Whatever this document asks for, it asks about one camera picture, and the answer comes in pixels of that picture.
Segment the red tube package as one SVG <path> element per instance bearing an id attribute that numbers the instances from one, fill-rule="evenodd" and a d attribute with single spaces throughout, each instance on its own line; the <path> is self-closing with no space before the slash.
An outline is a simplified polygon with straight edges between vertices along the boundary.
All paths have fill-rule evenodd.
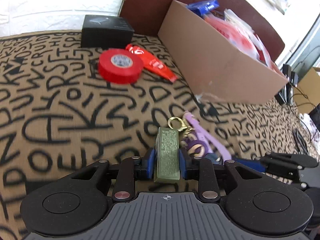
<path id="1" fill-rule="evenodd" d="M 137 55 L 143 61 L 146 70 L 169 80 L 171 83 L 174 83 L 177 80 L 177 76 L 167 67 L 167 65 L 147 50 L 132 44 L 128 44 L 126 50 Z"/>

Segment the gold bar keychain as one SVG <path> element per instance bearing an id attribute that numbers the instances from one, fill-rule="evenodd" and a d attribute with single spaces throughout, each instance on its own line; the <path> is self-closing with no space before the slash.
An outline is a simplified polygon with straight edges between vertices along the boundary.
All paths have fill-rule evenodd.
<path id="1" fill-rule="evenodd" d="M 187 128 L 181 118 L 173 116 L 168 120 L 168 128 L 158 129 L 154 182 L 173 184 L 180 180 L 179 133 Z"/>

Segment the black cardboard box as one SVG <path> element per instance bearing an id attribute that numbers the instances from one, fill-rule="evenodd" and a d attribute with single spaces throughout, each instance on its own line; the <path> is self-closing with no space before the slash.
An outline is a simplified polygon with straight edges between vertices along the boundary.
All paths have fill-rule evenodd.
<path id="1" fill-rule="evenodd" d="M 86 15 L 81 29 L 81 48 L 125 49 L 134 33 L 122 17 Z"/>

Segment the red tape roll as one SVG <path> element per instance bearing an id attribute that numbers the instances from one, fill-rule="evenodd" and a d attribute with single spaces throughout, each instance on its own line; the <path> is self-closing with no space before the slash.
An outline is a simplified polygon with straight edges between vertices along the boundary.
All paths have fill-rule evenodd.
<path id="1" fill-rule="evenodd" d="M 104 51 L 98 62 L 98 73 L 111 83 L 135 83 L 144 68 L 143 61 L 125 49 L 109 49 Z"/>

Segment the dark brown headboard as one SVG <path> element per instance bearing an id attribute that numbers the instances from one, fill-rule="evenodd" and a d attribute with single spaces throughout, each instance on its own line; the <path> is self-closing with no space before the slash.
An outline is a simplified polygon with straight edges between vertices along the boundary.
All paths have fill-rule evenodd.
<path id="1" fill-rule="evenodd" d="M 246 0 L 123 0 L 120 16 L 128 20 L 136 33 L 156 36 L 173 1 L 183 3 L 200 17 L 210 12 L 223 17 L 224 10 L 231 9 L 252 27 L 272 60 L 276 60 L 285 48 L 283 39 L 271 21 Z"/>

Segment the blue medicine box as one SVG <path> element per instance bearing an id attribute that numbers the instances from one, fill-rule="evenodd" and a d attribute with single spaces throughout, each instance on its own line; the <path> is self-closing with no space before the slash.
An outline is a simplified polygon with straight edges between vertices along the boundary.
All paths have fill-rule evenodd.
<path id="1" fill-rule="evenodd" d="M 220 6 L 218 0 L 205 0 L 195 3 L 190 3 L 186 6 L 187 9 L 195 13 L 197 16 L 203 15 L 217 9 Z"/>

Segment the brown cardboard box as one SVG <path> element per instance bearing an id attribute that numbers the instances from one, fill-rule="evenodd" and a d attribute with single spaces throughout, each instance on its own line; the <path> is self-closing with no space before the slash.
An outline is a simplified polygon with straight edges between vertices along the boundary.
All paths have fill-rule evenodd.
<path id="1" fill-rule="evenodd" d="M 200 100 L 262 104 L 287 84 L 277 67 L 242 53 L 179 1 L 172 1 L 158 36 Z"/>

